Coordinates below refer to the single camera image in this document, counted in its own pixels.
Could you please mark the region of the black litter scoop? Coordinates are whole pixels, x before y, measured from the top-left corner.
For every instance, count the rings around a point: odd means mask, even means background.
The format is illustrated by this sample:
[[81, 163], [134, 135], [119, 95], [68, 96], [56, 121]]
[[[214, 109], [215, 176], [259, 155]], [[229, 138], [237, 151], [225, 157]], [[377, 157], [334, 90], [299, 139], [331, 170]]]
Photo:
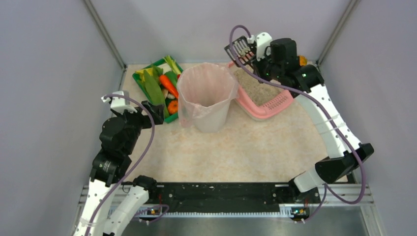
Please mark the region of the black litter scoop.
[[232, 46], [240, 63], [252, 68], [252, 62], [256, 58], [255, 43], [248, 43], [247, 37], [241, 36], [233, 41]]

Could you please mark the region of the pink litter box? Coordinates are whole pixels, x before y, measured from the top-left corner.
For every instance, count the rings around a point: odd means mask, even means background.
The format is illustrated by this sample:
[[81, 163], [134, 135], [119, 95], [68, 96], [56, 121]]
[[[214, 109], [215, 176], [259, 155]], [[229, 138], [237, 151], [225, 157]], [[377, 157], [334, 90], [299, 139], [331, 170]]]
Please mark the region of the pink litter box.
[[228, 63], [228, 68], [239, 83], [236, 102], [253, 119], [269, 119], [293, 102], [289, 91], [259, 83], [233, 62]]

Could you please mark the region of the pink lined trash bin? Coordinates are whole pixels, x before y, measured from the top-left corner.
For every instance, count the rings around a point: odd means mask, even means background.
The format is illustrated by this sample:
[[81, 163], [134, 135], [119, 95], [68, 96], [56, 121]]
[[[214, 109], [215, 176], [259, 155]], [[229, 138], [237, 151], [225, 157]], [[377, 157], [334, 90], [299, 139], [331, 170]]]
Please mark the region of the pink lined trash bin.
[[238, 81], [225, 66], [200, 63], [185, 69], [177, 83], [179, 123], [204, 133], [216, 133], [226, 122], [229, 106], [238, 97]]

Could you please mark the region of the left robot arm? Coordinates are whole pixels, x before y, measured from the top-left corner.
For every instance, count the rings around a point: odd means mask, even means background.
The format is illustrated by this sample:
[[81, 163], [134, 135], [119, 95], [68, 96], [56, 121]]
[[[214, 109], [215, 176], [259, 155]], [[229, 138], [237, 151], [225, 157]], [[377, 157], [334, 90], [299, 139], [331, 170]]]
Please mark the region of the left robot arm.
[[135, 100], [126, 95], [108, 94], [102, 97], [110, 104], [114, 117], [106, 120], [99, 135], [101, 149], [92, 162], [89, 189], [76, 236], [119, 236], [135, 212], [145, 204], [156, 188], [156, 181], [139, 176], [128, 196], [112, 216], [109, 216], [115, 191], [133, 171], [130, 168], [136, 142], [143, 129], [151, 129], [164, 122], [164, 105], [148, 101], [131, 106]]

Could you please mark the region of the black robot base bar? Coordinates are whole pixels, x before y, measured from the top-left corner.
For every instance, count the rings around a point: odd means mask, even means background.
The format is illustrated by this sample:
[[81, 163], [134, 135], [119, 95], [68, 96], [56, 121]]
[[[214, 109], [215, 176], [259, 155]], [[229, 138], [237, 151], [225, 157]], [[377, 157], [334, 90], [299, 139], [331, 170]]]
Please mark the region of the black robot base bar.
[[170, 213], [261, 213], [320, 200], [317, 188], [297, 195], [280, 182], [161, 182], [147, 203], [168, 205]]

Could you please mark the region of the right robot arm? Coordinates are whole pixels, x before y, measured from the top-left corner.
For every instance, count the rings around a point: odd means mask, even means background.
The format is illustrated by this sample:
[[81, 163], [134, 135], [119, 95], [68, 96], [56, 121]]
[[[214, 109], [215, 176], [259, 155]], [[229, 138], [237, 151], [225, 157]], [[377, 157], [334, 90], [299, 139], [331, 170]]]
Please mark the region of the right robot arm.
[[356, 168], [374, 153], [370, 143], [362, 143], [344, 122], [333, 104], [324, 79], [311, 64], [301, 65], [296, 42], [290, 38], [272, 40], [262, 35], [254, 39], [255, 73], [266, 81], [276, 80], [307, 111], [327, 150], [327, 157], [289, 181], [296, 195], [322, 184], [331, 184]]

